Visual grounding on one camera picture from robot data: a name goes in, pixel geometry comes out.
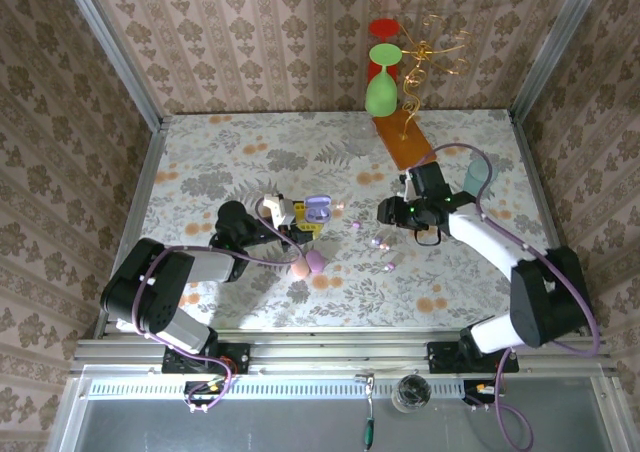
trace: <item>purple cable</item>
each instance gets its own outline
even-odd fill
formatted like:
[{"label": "purple cable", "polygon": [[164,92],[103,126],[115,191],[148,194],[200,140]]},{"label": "purple cable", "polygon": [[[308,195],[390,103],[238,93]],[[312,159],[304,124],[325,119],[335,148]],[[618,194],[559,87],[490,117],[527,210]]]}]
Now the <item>purple cable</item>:
[{"label": "purple cable", "polygon": [[[482,186],[480,187],[480,190],[478,191],[478,196],[476,197],[476,212],[480,216],[480,219],[483,222],[486,222],[489,225],[489,227],[491,227],[493,230],[495,230],[499,234],[502,234],[504,237],[506,237],[507,239],[509,239],[510,241],[515,243],[516,245],[518,245],[518,247],[521,247],[523,250],[526,250],[527,252],[532,254],[534,257],[536,257],[538,260],[540,260],[540,262],[542,262],[551,271],[551,273],[562,283],[562,285],[564,285],[567,288],[569,293],[571,293],[571,295],[573,296],[574,300],[576,301],[576,303],[580,307],[580,310],[582,310],[582,313],[584,314],[585,318],[587,319],[587,323],[589,324],[589,329],[591,330],[591,335],[593,337],[593,345],[592,345],[590,350],[575,349],[573,347],[570,347],[570,346],[568,346],[566,344],[563,344],[563,343],[557,342],[557,341],[553,341],[553,343],[556,344],[557,346],[569,351],[569,352],[572,352],[575,355],[579,355],[579,356],[582,356],[582,357],[593,357],[594,355],[596,355],[598,353],[598,349],[600,348],[600,333],[598,332],[598,324],[596,323],[596,319],[593,316],[593,313],[591,312],[591,310],[589,310],[589,306],[587,305],[585,300],[580,295],[580,292],[578,292],[578,290],[575,288],[575,286],[571,282],[569,282],[569,279],[567,279],[565,277],[565,275],[562,272],[560,272],[544,256],[544,254],[542,254],[541,252],[537,251],[535,248],[531,247],[530,245],[526,244],[522,239],[520,239],[516,235],[512,234],[511,232],[509,232],[507,229],[505,229],[504,227],[502,227],[498,223],[494,222],[482,210],[482,205],[480,203],[480,199],[482,197],[482,194],[486,190],[486,188],[489,186],[489,183],[491,182],[491,176],[493,175],[493,166],[491,165],[491,161],[489,160],[489,157],[487,157],[487,154],[485,154],[483,151],[481,151],[477,147],[474,147],[473,145],[463,144],[463,143],[460,143],[460,142],[452,142],[450,144],[444,144],[444,145],[440,145],[440,146],[436,147],[431,152],[429,152],[427,155],[425,155],[422,159],[420,159],[418,161],[418,163],[416,165],[414,165],[414,167],[419,166],[425,160],[427,160],[431,156],[435,155],[435,153],[437,151],[442,150],[442,149],[446,149],[446,148],[449,148],[449,147],[464,147],[464,148],[470,149],[470,150],[474,151],[475,153],[477,153],[478,155],[480,155],[480,157],[482,157],[482,159],[487,164],[487,168],[488,168],[487,178],[484,181],[484,184],[482,184]],[[531,428],[531,424],[529,423],[527,418],[524,416],[524,414],[522,412],[520,412],[518,409],[516,409],[513,406],[500,403],[500,378],[502,377],[502,373],[504,371],[504,367],[505,367],[505,364],[507,362],[507,358],[509,357],[510,353],[511,353],[510,349],[505,350],[504,355],[502,356],[502,359],[500,360],[500,364],[498,365],[498,369],[496,371],[496,383],[495,383],[495,391],[496,391],[495,392],[495,397],[496,397],[496,400],[495,400],[495,404],[494,404],[495,409],[496,409],[496,418],[498,419],[498,426],[500,427],[500,431],[502,432],[502,436],[504,437],[505,441],[513,449],[515,449],[517,451],[528,452],[533,448],[533,440],[534,440],[533,429]],[[509,437],[509,434],[507,433],[507,429],[506,429],[506,427],[504,425],[504,421],[502,419],[502,411],[501,411],[501,409],[505,409],[505,410],[508,410],[511,413],[513,413],[516,417],[518,417],[518,419],[520,419],[520,421],[527,427],[527,429],[529,429],[529,434],[531,436],[531,439],[529,440],[529,443],[526,445],[526,447],[519,448],[515,444],[515,442],[511,439],[511,437]]]},{"label": "purple cable", "polygon": [[[147,272],[145,273],[144,277],[142,278],[142,280],[140,281],[140,286],[138,287],[138,290],[136,292],[136,296],[133,299],[133,305],[131,307],[131,322],[133,323],[133,326],[136,329],[136,332],[139,335],[144,335],[147,334],[147,332],[145,332],[142,327],[141,324],[139,323],[138,320],[138,312],[140,309],[140,302],[142,301],[142,296],[144,294],[144,288],[147,285],[147,282],[149,281],[149,279],[153,276],[153,273],[155,272],[156,268],[158,267],[158,265],[162,262],[162,260],[171,252],[176,251],[176,250],[181,250],[181,251],[196,251],[196,252],[219,252],[221,254],[225,254],[225,255],[230,255],[232,257],[236,257],[239,259],[244,259],[244,260],[248,260],[250,262],[256,262],[258,264],[263,264],[263,265],[276,265],[276,266],[285,266],[285,265],[292,265],[294,264],[297,260],[300,259],[300,257],[303,256],[303,251],[302,248],[293,240],[291,240],[289,237],[287,237],[286,235],[284,235],[283,233],[281,233],[280,231],[278,231],[275,227],[273,227],[267,220],[263,219],[260,216],[260,211],[259,211],[259,207],[262,204],[262,202],[264,201],[264,199],[260,199],[258,200],[258,202],[256,202],[255,205],[255,212],[256,212],[256,216],[258,217],[258,220],[260,222],[262,222],[262,224],[267,227],[269,230],[271,230],[271,232],[275,233],[278,237],[280,237],[282,240],[284,240],[285,242],[287,242],[289,245],[292,245],[298,252],[298,256],[288,262],[278,262],[275,260],[267,260],[267,259],[258,259],[255,257],[250,257],[248,255],[244,255],[244,254],[239,254],[237,252],[233,252],[231,250],[227,250],[227,249],[218,249],[215,247],[211,247],[211,246],[200,246],[200,245],[190,245],[190,246],[183,246],[183,245],[173,245],[171,247],[167,247],[165,248],[162,252],[160,252],[160,254],[158,254],[158,256],[155,258],[155,260],[153,262],[151,262],[151,264],[149,265],[149,268],[147,269]],[[218,394],[218,397],[216,397],[213,401],[211,401],[209,404],[206,404],[206,409],[210,409],[211,407],[213,407],[214,405],[216,405],[220,399],[222,399],[222,397],[224,397],[224,395],[229,391],[229,388],[231,386],[231,369],[229,368],[229,366],[224,363],[223,361],[216,359],[214,357],[206,357],[203,355],[196,355],[196,354],[192,354],[190,352],[187,352],[186,350],[183,350],[179,347],[176,347],[175,345],[171,344],[170,342],[158,337],[155,334],[152,333],[148,333],[149,338],[155,340],[156,342],[159,342],[161,344],[166,345],[169,348],[172,348],[173,350],[175,350],[176,352],[178,352],[180,355],[183,355],[185,357],[188,357],[190,359],[194,359],[194,360],[204,360],[207,362],[213,362],[215,364],[218,364],[220,366],[222,366],[225,370],[225,381],[224,381],[224,387],[222,388],[222,391],[220,391],[220,393]],[[192,391],[192,393],[187,397],[187,402],[191,401],[191,397],[193,396],[193,394],[195,393],[195,389],[194,391]]]}]

